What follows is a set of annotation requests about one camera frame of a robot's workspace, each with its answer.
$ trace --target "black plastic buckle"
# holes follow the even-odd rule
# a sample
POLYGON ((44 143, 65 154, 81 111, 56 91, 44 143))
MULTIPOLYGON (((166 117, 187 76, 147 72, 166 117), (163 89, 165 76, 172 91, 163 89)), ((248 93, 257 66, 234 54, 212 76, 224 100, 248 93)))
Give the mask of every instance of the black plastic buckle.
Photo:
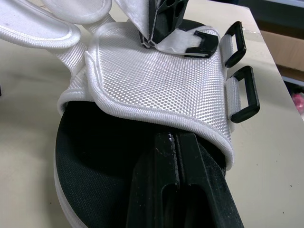
POLYGON ((205 56, 189 56, 185 55, 186 57, 196 57, 196 58, 210 58, 214 52, 216 52, 219 38, 217 36, 207 34, 200 31, 195 31, 195 36, 201 38, 200 45, 198 47, 190 47, 186 50, 186 53, 200 53, 205 54, 205 56))
POLYGON ((225 66, 227 68, 233 67, 236 63, 238 63, 246 53, 246 44, 243 34, 242 22, 236 21, 230 28, 227 30, 225 35, 236 35, 237 42, 237 51, 226 61, 225 66))
POLYGON ((235 77, 238 81, 245 79, 248 107, 243 108, 231 116, 232 122, 240 123, 258 113, 260 110, 260 102, 258 100, 257 87, 251 66, 245 66, 239 69, 231 77, 235 77))

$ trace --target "black fabric cushion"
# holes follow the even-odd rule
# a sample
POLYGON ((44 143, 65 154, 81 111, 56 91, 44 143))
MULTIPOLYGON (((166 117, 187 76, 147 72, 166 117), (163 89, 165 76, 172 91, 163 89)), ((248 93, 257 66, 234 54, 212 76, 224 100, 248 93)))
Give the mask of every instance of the black fabric cushion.
POLYGON ((164 126, 116 118, 93 102, 69 102, 56 142, 65 197, 90 228, 124 228, 133 168, 164 126))

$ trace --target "beige table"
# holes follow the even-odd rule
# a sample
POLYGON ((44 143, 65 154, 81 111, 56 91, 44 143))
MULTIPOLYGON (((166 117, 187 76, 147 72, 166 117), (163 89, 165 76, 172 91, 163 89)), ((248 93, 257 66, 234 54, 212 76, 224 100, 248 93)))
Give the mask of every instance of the beige table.
MULTIPOLYGON (((111 14, 126 20, 116 6, 111 14)), ((254 68, 261 110, 236 125, 236 163, 227 173, 244 226, 303 227, 304 124, 250 11, 190 0, 185 18, 212 25, 221 35, 236 20, 245 28, 247 54, 230 73, 254 68)), ((0 228, 70 227, 53 180, 56 102, 68 83, 69 71, 47 51, 0 41, 0 228)), ((241 92, 245 101, 244 87, 241 92)))

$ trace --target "black d-ring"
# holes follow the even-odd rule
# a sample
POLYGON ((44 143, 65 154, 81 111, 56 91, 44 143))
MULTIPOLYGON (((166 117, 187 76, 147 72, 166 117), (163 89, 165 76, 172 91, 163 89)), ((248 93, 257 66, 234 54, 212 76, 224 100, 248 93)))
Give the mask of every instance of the black d-ring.
POLYGON ((228 28, 225 35, 236 35, 236 42, 237 42, 237 51, 226 61, 225 67, 231 68, 236 63, 238 63, 246 53, 246 44, 243 34, 243 27, 242 22, 236 21, 233 25, 228 28))
POLYGON ((251 66, 245 66, 239 69, 231 77, 235 77, 238 81, 245 79, 248 107, 243 108, 231 116, 232 122, 240 123, 258 113, 260 110, 260 102, 258 100, 255 78, 251 66))

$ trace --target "fabric pad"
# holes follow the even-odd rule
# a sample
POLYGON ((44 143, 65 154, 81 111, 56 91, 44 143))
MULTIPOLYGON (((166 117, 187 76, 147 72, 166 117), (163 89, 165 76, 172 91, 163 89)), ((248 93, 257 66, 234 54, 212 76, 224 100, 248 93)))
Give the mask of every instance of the fabric pad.
MULTIPOLYGON (((216 35, 210 27, 195 30, 216 35)), ((132 23, 109 23, 85 54, 90 94, 106 113, 196 133, 233 164, 219 47, 210 58, 145 49, 132 23)))

